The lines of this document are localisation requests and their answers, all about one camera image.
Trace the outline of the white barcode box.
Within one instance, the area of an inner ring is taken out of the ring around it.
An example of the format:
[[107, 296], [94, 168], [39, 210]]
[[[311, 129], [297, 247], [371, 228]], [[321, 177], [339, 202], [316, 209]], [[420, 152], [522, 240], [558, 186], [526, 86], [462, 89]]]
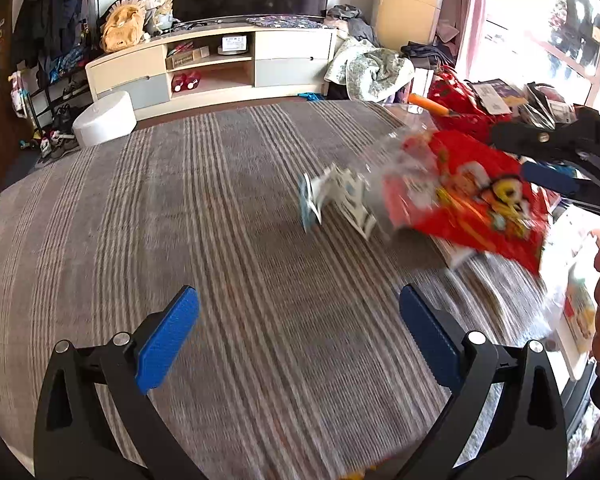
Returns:
[[553, 335], [550, 340], [565, 360], [572, 380], [582, 377], [590, 359], [597, 304], [594, 289], [600, 274], [594, 260], [600, 249], [600, 217], [568, 207], [550, 227], [541, 259]]

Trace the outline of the red snack bag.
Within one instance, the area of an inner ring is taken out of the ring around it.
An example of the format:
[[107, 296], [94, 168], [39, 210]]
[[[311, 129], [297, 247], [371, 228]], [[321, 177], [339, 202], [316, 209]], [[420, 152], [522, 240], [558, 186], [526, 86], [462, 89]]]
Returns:
[[409, 228], [540, 273], [550, 208], [517, 159], [456, 130], [402, 136], [380, 170], [395, 229]]

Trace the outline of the grey plaid tablecloth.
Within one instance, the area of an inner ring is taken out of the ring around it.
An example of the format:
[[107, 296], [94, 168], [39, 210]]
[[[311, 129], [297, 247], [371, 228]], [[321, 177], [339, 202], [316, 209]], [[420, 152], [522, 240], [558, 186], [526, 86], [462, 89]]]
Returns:
[[335, 479], [416, 444], [448, 394], [399, 314], [415, 284], [468, 330], [550, 331], [543, 284], [416, 232], [302, 228], [298, 184], [396, 128], [360, 102], [223, 110], [137, 131], [0, 195], [0, 434], [30, 454], [53, 345], [103, 344], [185, 286], [200, 317], [152, 403], [212, 479]]

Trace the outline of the pink curtain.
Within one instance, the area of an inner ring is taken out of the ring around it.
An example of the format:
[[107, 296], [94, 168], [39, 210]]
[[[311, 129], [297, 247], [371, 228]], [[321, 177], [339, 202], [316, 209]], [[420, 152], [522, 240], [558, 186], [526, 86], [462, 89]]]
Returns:
[[455, 70], [468, 78], [477, 56], [482, 28], [486, 22], [486, 0], [442, 0], [439, 23], [458, 30]]

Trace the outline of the floral blanket pile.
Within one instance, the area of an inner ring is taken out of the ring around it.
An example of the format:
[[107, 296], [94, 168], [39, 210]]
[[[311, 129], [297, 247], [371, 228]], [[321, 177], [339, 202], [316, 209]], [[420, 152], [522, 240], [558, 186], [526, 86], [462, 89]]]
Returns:
[[380, 103], [409, 84], [414, 75], [412, 61], [399, 52], [349, 37], [336, 51], [324, 79], [346, 88], [350, 100]]

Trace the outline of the beige standing air conditioner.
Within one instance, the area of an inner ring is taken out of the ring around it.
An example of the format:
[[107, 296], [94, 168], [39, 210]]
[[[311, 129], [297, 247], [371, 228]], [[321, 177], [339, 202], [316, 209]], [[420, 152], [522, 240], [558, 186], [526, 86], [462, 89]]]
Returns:
[[434, 40], [442, 0], [374, 0], [372, 26], [379, 43], [400, 51], [410, 41]]

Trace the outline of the white round stool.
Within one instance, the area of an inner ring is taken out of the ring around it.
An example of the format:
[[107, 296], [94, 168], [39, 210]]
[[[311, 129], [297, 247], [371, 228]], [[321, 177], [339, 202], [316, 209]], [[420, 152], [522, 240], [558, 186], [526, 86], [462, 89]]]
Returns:
[[80, 148], [127, 136], [136, 127], [131, 97], [126, 91], [112, 92], [95, 101], [72, 124]]

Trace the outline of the cream TV cabinet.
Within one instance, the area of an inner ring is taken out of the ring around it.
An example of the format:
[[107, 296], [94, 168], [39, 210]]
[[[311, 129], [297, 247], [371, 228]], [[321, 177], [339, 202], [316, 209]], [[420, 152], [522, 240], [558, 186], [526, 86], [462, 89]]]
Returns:
[[138, 120], [226, 103], [325, 93], [342, 39], [329, 28], [215, 24], [164, 35], [85, 67], [92, 99], [128, 92]]

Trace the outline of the yellow plush backpack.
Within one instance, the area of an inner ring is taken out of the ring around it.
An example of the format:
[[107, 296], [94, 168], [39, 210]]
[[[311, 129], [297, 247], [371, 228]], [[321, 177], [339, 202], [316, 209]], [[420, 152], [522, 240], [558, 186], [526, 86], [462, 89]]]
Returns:
[[134, 47], [144, 38], [146, 11], [141, 4], [119, 3], [108, 14], [100, 45], [106, 53]]

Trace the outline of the dark coats on rack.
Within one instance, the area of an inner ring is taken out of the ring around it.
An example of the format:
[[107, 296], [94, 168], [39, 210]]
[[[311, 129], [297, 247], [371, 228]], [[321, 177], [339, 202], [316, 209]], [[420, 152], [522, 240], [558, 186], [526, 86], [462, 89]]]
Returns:
[[12, 62], [50, 84], [83, 61], [95, 28], [97, 0], [23, 0], [12, 33]]

